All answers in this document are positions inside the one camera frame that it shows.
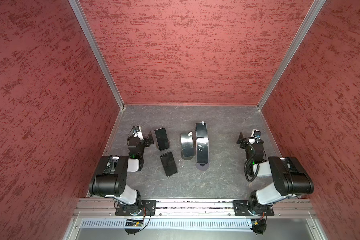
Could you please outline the purple round base phone stand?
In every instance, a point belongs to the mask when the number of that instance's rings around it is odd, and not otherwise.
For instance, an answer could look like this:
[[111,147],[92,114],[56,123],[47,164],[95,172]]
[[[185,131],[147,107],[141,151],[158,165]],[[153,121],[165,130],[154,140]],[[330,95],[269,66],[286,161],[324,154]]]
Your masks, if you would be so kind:
[[209,168],[210,164],[199,164],[196,163],[196,168],[200,171],[206,171]]

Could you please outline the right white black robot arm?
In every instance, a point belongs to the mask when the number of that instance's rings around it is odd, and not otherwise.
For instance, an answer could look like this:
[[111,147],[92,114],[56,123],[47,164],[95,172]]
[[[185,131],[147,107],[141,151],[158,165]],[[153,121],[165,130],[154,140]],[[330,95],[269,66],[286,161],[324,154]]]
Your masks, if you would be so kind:
[[233,201],[236,216],[274,216],[273,205],[277,202],[314,192],[314,183],[297,158],[266,156],[260,131],[253,130],[247,138],[240,133],[237,144],[246,153],[244,173],[247,182],[272,178],[272,183],[251,192],[245,201]]

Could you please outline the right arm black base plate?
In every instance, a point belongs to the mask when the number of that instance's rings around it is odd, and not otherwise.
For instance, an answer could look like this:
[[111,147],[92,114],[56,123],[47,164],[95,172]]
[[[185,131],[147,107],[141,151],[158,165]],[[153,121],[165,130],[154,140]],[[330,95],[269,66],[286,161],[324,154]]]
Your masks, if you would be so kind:
[[273,217],[275,215],[272,205],[248,203],[247,200],[234,200],[232,203],[237,217]]

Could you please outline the maroon edged reflective phone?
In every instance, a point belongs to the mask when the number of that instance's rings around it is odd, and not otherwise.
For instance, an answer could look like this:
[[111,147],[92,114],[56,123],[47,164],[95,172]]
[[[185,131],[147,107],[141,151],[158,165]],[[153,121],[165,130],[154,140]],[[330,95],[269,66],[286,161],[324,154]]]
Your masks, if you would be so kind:
[[208,138],[197,138],[197,163],[199,165],[205,165],[209,163],[209,139]]

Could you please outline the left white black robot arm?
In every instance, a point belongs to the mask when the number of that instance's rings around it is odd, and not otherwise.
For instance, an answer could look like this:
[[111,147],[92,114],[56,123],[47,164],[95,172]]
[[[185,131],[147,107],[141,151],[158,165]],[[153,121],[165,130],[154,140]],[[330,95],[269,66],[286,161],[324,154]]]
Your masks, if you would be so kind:
[[143,169],[145,148],[153,143],[152,133],[146,138],[133,133],[127,139],[127,156],[102,156],[89,183],[90,195],[114,199],[132,216],[144,215],[141,194],[127,185],[127,175]]

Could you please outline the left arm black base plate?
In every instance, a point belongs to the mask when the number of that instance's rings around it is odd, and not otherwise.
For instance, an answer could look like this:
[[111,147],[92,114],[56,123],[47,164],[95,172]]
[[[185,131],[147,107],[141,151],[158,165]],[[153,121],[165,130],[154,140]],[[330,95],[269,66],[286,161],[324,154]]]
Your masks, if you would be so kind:
[[156,200],[138,200],[138,202],[133,205],[118,202],[115,215],[125,217],[150,217],[155,215],[156,205]]

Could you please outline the black phone with white tag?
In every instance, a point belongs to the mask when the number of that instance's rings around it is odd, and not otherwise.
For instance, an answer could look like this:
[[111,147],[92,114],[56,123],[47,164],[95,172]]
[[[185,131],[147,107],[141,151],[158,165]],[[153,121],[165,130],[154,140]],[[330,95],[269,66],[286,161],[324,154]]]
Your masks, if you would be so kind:
[[196,137],[197,139],[208,137],[207,124],[204,121],[196,123]]

